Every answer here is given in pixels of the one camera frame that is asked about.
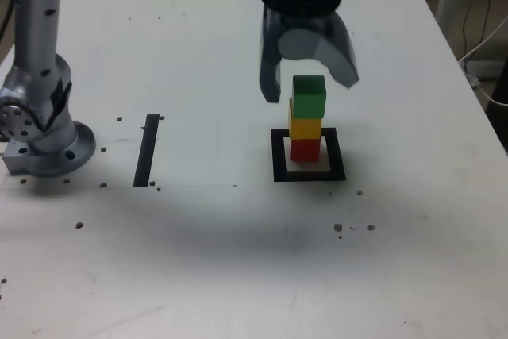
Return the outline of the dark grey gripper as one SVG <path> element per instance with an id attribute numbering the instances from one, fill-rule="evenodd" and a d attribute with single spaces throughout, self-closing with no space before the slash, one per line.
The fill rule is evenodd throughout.
<path id="1" fill-rule="evenodd" d="M 315 60 L 332 78 L 351 88 L 359 81 L 356 57 L 348 30 L 339 16 L 296 17 L 264 6 L 260 44 L 260 89 L 269 103 L 281 96 L 279 64 Z"/>

